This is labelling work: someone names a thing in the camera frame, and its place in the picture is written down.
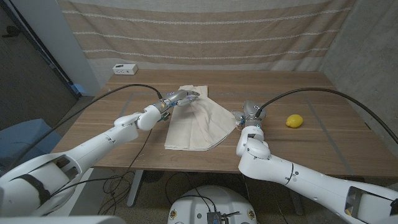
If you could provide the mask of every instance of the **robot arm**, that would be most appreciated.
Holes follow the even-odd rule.
[[[156,122],[166,120],[168,109],[185,106],[198,97],[194,91],[179,90],[144,109],[118,118],[114,127],[79,146],[31,159],[0,178],[0,216],[41,216],[60,208],[74,193],[70,187],[100,159],[126,142],[138,137],[137,128],[151,130]]]
[[[261,119],[253,116],[258,107],[244,104],[235,115],[246,127],[236,148],[239,170],[246,176],[282,184],[318,202],[348,223],[375,223],[398,213],[398,192],[384,187],[337,179],[273,156],[264,141]]]

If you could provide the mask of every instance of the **beige curtain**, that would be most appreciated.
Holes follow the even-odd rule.
[[[115,63],[140,69],[318,70],[354,1],[58,3],[93,70],[103,73]]]

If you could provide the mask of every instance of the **tabletop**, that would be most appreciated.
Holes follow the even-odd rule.
[[[182,85],[207,85],[208,97],[229,111],[241,110],[245,100],[263,104],[296,88],[335,89],[320,72],[138,70],[131,76],[112,76],[98,96],[130,83],[153,86],[162,94]],[[112,128],[118,117],[143,112],[158,100],[153,90],[143,87],[117,91],[84,110],[53,152],[72,149]],[[273,155],[328,175],[398,177],[398,160],[344,98],[300,92],[271,103],[266,110],[262,129]],[[303,117],[301,127],[286,126],[292,114]],[[166,150],[169,122],[155,125],[141,152],[148,131],[139,130],[136,140],[111,151],[96,167],[128,167],[137,156],[133,169],[239,172],[236,145],[241,133],[237,129],[209,151]]]

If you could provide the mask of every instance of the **yellow lemon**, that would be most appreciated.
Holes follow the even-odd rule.
[[[298,114],[290,115],[286,120],[286,125],[292,128],[297,128],[303,123],[303,118]]]

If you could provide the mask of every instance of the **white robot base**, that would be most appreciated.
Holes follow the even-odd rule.
[[[235,191],[215,185],[197,189],[202,197],[212,200],[215,207],[210,200],[197,197],[197,191],[192,189],[173,203],[168,224],[257,224],[252,205]]]

